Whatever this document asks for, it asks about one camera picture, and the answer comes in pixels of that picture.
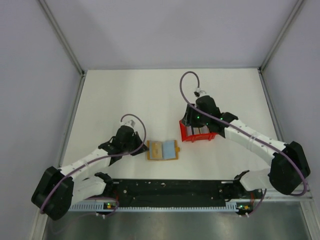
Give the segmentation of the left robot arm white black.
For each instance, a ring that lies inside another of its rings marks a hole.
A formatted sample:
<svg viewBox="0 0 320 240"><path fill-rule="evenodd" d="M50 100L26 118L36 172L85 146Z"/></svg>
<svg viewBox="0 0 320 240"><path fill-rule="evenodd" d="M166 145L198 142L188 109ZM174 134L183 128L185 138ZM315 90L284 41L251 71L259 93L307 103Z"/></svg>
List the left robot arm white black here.
<svg viewBox="0 0 320 240"><path fill-rule="evenodd" d="M122 125L115 136L100 144L89 155L64 167L47 168L31 202L41 214L56 221L71 206L93 196L109 198L114 191L111 177L102 170L126 155L135 156L147 151L146 138L141 138L132 126Z"/></svg>

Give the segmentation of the red plastic card bin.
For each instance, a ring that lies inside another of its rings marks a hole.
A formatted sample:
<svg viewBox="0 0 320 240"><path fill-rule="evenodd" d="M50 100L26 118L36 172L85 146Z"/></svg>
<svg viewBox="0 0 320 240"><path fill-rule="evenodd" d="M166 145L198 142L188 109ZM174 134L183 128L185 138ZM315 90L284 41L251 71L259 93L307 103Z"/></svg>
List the red plastic card bin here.
<svg viewBox="0 0 320 240"><path fill-rule="evenodd" d="M185 126L181 120L179 121L179 127L180 127L180 135L181 135L182 142L194 143L196 141L202 141L202 140L211 141L217 135L217 133L215 133L215 132L209 132L207 134L198 134L198 135L187 136L186 127L189 127L189 126Z"/></svg>

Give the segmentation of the beige card with black stripe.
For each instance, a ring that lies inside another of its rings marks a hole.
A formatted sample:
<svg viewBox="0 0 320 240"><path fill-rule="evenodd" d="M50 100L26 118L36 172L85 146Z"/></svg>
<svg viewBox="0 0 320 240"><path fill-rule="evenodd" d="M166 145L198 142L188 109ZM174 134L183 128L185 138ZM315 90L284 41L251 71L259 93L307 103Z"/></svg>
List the beige card with black stripe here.
<svg viewBox="0 0 320 240"><path fill-rule="evenodd" d="M163 158L162 143L152 141L149 146L150 158L152 160L160 160Z"/></svg>

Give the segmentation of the yellow leather card holder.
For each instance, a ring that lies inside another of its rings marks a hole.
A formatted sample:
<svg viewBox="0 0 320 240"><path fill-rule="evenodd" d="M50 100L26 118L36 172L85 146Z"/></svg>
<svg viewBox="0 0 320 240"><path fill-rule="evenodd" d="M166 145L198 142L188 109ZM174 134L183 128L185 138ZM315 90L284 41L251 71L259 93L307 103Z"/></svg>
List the yellow leather card holder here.
<svg viewBox="0 0 320 240"><path fill-rule="evenodd" d="M161 142L162 143L162 159L151 159L150 158L150 143L151 142ZM155 141L148 140L147 147L149 150L147 151L147 160L149 161L172 161L179 159L180 147L178 146L178 142L176 140L167 140L167 141Z"/></svg>

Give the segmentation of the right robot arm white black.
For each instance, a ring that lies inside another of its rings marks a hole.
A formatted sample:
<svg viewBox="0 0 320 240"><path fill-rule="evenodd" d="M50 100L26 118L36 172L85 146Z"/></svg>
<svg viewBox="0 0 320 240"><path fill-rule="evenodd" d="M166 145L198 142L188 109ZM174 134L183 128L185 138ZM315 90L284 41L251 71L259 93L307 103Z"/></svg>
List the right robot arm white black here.
<svg viewBox="0 0 320 240"><path fill-rule="evenodd" d="M272 139L252 129L230 112L221 112L209 95L200 95L187 103L182 122L192 128L206 127L209 132L233 141L260 157L268 168L244 170L234 179L233 192L245 198L253 190L274 189L287 196L300 197L307 192L311 170L303 147Z"/></svg>

